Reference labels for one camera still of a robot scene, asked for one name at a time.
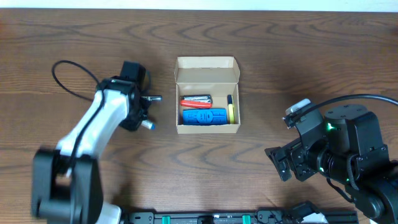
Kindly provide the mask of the cardboard box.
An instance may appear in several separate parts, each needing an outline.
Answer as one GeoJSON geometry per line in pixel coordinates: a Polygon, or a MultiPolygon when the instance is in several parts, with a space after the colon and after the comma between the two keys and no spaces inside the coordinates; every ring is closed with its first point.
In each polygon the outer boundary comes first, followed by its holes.
{"type": "Polygon", "coordinates": [[[178,57],[175,68],[176,128],[179,134],[234,134],[241,125],[239,109],[239,78],[241,71],[232,56],[178,57]],[[181,97],[209,95],[213,108],[225,109],[229,116],[228,96],[232,96],[234,123],[223,125],[187,125],[180,104],[181,97]]]}

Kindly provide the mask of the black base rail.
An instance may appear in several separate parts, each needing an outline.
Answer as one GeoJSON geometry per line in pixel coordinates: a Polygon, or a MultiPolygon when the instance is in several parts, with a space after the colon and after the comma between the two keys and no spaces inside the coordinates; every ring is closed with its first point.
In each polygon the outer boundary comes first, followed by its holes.
{"type": "Polygon", "coordinates": [[[122,224],[358,224],[358,214],[348,210],[322,210],[306,201],[290,208],[268,207],[256,211],[132,212],[122,224]]]}

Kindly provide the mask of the black whiteboard marker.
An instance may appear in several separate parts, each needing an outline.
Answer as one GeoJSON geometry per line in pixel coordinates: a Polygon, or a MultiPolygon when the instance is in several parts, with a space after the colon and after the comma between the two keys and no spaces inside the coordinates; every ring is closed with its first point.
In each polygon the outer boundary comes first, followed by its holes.
{"type": "Polygon", "coordinates": [[[142,99],[147,101],[162,101],[162,96],[142,96],[142,99]]]}

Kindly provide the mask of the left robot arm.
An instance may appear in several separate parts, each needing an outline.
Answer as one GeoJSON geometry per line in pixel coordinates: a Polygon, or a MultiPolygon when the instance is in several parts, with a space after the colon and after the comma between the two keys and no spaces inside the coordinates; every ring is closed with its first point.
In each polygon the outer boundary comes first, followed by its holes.
{"type": "Polygon", "coordinates": [[[32,161],[30,213],[47,223],[126,223],[117,205],[104,201],[99,159],[118,127],[137,130],[147,119],[143,99],[147,70],[123,63],[121,73],[97,81],[91,106],[55,146],[41,147],[32,161]]]}

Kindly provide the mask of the yellow highlighter pen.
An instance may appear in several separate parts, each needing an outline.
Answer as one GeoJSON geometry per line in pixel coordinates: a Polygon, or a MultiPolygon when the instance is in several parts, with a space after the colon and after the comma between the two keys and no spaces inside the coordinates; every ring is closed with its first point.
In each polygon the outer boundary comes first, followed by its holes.
{"type": "Polygon", "coordinates": [[[233,96],[228,95],[227,96],[227,103],[228,103],[228,118],[229,118],[229,123],[234,124],[235,123],[235,118],[234,118],[234,105],[233,105],[233,96]]]}

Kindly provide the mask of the blue magnetic whiteboard eraser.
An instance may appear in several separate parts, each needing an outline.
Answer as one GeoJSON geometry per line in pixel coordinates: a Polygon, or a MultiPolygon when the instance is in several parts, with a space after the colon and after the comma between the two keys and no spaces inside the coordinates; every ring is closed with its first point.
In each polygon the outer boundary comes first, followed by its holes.
{"type": "Polygon", "coordinates": [[[211,126],[228,124],[226,110],[219,108],[184,110],[182,119],[184,125],[211,126]]]}

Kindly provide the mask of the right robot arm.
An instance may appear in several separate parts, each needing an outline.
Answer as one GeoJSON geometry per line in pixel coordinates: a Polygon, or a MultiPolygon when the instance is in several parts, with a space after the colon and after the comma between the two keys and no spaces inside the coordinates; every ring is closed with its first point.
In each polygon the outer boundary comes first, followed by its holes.
{"type": "Polygon", "coordinates": [[[295,124],[299,137],[265,153],[282,181],[319,173],[375,223],[397,223],[397,162],[389,158],[377,116],[363,105],[312,111],[295,124]]]}

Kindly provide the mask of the blue whiteboard marker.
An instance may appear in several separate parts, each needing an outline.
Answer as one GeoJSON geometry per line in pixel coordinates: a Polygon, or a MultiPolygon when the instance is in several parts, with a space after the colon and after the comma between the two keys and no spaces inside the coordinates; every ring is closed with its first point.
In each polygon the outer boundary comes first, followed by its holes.
{"type": "Polygon", "coordinates": [[[141,122],[141,125],[147,129],[153,130],[155,129],[155,123],[149,119],[145,119],[141,122]]]}

